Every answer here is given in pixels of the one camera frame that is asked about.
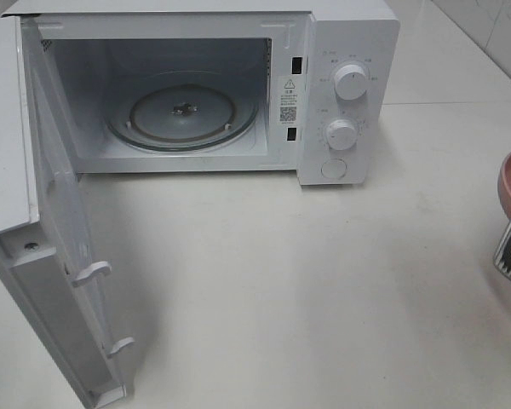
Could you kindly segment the white round door-release button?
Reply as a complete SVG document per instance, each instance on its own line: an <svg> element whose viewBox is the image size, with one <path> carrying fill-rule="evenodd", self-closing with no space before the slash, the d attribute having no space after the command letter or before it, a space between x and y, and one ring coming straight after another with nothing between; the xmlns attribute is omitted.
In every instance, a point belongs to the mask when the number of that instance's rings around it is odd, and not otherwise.
<svg viewBox="0 0 511 409"><path fill-rule="evenodd" d="M327 179L342 179L347 173L347 164L339 158L332 158L322 165L321 173Z"/></svg>

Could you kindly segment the glass microwave turntable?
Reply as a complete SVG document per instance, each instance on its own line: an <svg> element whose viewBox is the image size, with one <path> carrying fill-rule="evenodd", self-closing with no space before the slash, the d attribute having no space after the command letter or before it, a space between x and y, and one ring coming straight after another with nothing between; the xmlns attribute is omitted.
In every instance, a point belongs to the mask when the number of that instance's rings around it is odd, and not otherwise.
<svg viewBox="0 0 511 409"><path fill-rule="evenodd" d="M255 121L261 87L217 72L120 78L103 96L107 128L131 146L190 152L234 139Z"/></svg>

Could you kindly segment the white warning label sticker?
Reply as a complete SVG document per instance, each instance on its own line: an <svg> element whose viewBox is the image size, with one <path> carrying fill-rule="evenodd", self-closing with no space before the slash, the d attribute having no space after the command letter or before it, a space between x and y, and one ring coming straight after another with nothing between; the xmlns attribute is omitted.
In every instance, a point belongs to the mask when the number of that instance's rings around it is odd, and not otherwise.
<svg viewBox="0 0 511 409"><path fill-rule="evenodd" d="M295 124L300 106L301 85L293 76L282 76L278 80L278 121Z"/></svg>

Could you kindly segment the white microwave door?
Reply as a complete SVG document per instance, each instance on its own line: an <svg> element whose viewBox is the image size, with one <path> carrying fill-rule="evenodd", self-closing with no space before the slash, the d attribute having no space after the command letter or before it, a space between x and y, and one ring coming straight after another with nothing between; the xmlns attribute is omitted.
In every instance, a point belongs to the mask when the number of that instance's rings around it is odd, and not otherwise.
<svg viewBox="0 0 511 409"><path fill-rule="evenodd" d="M83 406L127 394L68 151L72 126L55 43L32 18L0 18L0 280Z"/></svg>

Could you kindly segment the white microwave knob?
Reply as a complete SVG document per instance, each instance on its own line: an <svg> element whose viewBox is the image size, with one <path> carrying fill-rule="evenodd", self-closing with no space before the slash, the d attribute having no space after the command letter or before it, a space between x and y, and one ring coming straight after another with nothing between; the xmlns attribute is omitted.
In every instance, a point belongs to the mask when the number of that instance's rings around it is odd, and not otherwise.
<svg viewBox="0 0 511 409"><path fill-rule="evenodd" d="M369 73L361 63L349 61L337 67L331 79L336 95L341 100L352 101L366 92Z"/></svg>
<svg viewBox="0 0 511 409"><path fill-rule="evenodd" d="M345 151L357 143L359 129L350 119L337 119L326 126L324 134L331 149Z"/></svg>

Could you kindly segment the white microwave oven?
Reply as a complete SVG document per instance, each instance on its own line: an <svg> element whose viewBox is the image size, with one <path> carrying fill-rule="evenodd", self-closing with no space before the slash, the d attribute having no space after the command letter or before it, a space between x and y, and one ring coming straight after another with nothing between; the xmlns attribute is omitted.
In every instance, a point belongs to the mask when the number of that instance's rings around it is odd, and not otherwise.
<svg viewBox="0 0 511 409"><path fill-rule="evenodd" d="M0 18L32 18L55 43L55 65L72 126L75 171L169 173L293 171L302 185L359 184L367 175L376 124L399 35L383 1L18 1ZM366 92L341 100L331 76L349 61L369 73ZM261 87L252 125L234 139L190 152L156 152L117 138L103 96L120 78L217 72ZM295 124L278 121L278 80L301 85ZM326 126L350 119L357 143L330 148ZM347 164L339 180L322 165Z"/></svg>

